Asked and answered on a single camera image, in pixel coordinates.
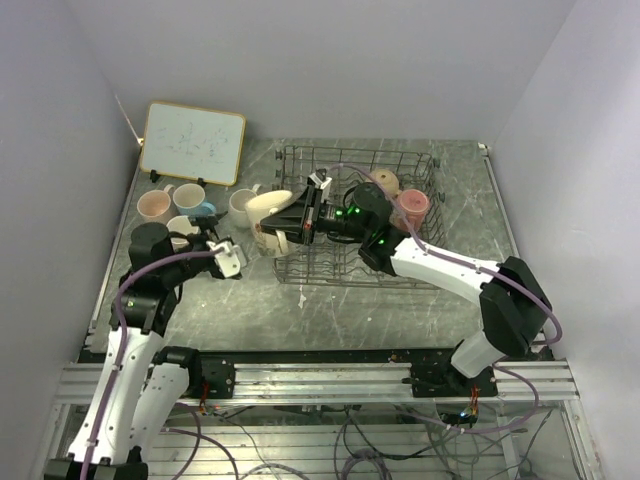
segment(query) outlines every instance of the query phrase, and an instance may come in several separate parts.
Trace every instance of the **mug handle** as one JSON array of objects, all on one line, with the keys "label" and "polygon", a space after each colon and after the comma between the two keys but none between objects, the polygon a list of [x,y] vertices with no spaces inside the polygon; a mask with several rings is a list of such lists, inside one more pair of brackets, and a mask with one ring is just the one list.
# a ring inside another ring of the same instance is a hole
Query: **mug handle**
[{"label": "mug handle", "polygon": [[216,207],[213,204],[211,204],[209,202],[202,202],[200,204],[200,206],[206,208],[207,210],[209,210],[211,212],[209,215],[215,215],[216,214],[217,210],[216,210]]},{"label": "mug handle", "polygon": [[280,252],[282,255],[289,255],[289,241],[287,235],[282,230],[276,230],[276,236],[278,237],[278,245],[280,246]]}]

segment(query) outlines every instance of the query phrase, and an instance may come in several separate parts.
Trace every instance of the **pink cup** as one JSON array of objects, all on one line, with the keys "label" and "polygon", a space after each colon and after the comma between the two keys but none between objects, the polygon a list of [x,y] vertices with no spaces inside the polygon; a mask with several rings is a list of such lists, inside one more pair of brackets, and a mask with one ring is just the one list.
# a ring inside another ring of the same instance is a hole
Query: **pink cup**
[{"label": "pink cup", "polygon": [[[396,202],[398,202],[398,205],[413,228],[416,231],[420,230],[420,226],[422,225],[422,222],[424,222],[424,217],[427,216],[427,213],[429,213],[429,209],[431,208],[431,201],[429,200],[429,197],[420,190],[411,189],[400,193]],[[404,232],[409,231],[407,225],[402,221],[402,217],[395,210],[391,214],[391,218],[389,220],[400,230]]]}]

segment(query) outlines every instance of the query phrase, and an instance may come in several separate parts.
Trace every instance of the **dish rack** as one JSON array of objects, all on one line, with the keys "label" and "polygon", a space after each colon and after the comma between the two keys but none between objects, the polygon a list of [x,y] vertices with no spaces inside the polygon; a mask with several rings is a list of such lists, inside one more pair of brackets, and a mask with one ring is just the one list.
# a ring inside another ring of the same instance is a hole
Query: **dish rack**
[{"label": "dish rack", "polygon": [[[276,151],[279,167],[275,188],[302,192],[307,177],[319,168],[344,162],[366,170],[386,168],[400,181],[400,189],[415,188],[431,200],[429,210],[418,234],[429,244],[446,248],[446,234],[442,222],[443,192],[438,191],[435,172],[439,161],[428,153],[355,148],[312,147],[287,145]],[[347,190],[365,181],[362,174],[348,168],[331,172],[330,202],[342,205]],[[307,285],[342,285],[351,287],[387,287],[408,289],[436,289],[433,285],[402,277],[392,277],[367,267],[358,255],[358,244],[345,245],[317,235],[313,245],[301,247],[294,253],[276,258],[273,270],[281,283]]]}]

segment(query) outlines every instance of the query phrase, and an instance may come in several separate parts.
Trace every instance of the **gray table surface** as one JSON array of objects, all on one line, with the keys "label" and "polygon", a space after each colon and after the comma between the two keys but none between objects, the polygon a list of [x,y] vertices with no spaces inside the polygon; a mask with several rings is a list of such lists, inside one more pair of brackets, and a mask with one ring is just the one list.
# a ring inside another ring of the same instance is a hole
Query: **gray table surface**
[{"label": "gray table surface", "polygon": [[[498,206],[491,176],[475,142],[429,140],[278,139],[245,141],[238,183],[208,185],[207,198],[226,210],[238,188],[262,183],[270,188],[278,164],[274,151],[283,145],[339,146],[420,151],[441,160],[439,190],[450,250],[482,259],[503,260],[513,253],[507,224]],[[87,345],[104,352],[110,304],[118,279],[129,267],[131,231],[141,223],[140,196],[184,181],[163,177],[152,184],[140,173],[124,216],[117,250],[106,273],[106,288],[92,319]],[[270,259],[261,258],[251,234],[223,219],[219,233],[243,246],[249,265],[240,281],[201,275],[185,284],[166,339],[171,345],[201,350],[309,350],[451,347],[480,327],[479,309],[442,291],[344,288],[280,284]],[[306,297],[300,307],[301,294]]]}]

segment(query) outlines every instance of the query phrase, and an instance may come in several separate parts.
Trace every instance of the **gray wall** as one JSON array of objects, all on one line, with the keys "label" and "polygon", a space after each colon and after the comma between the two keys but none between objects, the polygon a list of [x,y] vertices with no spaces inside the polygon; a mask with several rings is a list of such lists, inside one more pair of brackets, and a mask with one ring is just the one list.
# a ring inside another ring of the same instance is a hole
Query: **gray wall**
[{"label": "gray wall", "polygon": [[608,478],[638,478],[640,4],[579,0],[493,148]]},{"label": "gray wall", "polygon": [[0,2],[0,476],[27,478],[89,324],[134,144],[61,0]]},{"label": "gray wall", "polygon": [[67,0],[136,129],[152,100],[273,137],[493,141],[575,0]]}]

